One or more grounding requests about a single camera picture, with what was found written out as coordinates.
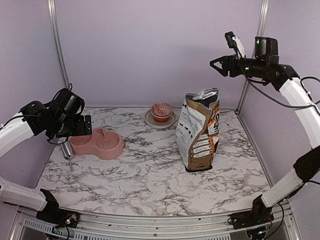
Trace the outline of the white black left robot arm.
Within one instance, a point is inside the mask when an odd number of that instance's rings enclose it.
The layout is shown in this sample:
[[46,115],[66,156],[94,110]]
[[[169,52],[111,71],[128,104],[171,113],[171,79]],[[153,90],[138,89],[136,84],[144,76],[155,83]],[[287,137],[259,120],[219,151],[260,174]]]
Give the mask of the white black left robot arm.
[[[0,126],[0,155],[31,138],[45,133],[47,142],[92,134],[90,115],[83,115],[85,101],[73,93],[72,84],[60,89],[47,103],[38,100],[23,106],[12,118]],[[4,178],[0,179],[0,200],[5,204],[35,210],[39,220],[75,228],[80,213],[60,208],[53,194],[46,189],[32,189]]]

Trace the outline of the pink double pet feeder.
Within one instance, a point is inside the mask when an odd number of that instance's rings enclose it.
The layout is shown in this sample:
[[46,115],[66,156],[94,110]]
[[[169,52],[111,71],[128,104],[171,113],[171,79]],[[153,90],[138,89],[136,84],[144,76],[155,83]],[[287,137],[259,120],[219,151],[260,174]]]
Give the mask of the pink double pet feeder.
[[124,149],[122,136],[102,127],[93,129],[91,135],[73,136],[69,141],[75,155],[93,155],[102,160],[117,159]]

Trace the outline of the white brown pet food bag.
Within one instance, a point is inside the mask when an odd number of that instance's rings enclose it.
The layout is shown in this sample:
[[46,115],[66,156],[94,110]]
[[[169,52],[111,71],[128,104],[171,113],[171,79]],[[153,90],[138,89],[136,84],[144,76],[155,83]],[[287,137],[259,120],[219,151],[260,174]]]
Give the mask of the white brown pet food bag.
[[207,171],[220,141],[220,97],[218,88],[187,93],[180,110],[175,138],[187,172]]

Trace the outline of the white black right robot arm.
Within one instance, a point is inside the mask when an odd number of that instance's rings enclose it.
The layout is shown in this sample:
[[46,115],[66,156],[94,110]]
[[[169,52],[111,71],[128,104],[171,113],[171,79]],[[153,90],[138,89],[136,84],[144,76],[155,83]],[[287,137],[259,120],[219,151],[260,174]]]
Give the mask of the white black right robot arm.
[[270,84],[285,99],[275,103],[293,111],[300,125],[299,134],[309,143],[309,151],[299,157],[291,170],[272,187],[256,197],[252,207],[229,215],[228,222],[234,229],[261,225],[273,220],[273,207],[282,200],[294,196],[320,171],[320,108],[319,101],[311,97],[303,78],[288,64],[279,62],[278,41],[275,38],[256,36],[253,57],[247,57],[238,36],[229,31],[225,39],[232,55],[224,55],[210,61],[210,66],[222,76],[235,78],[243,75],[248,84],[261,94],[255,84]]

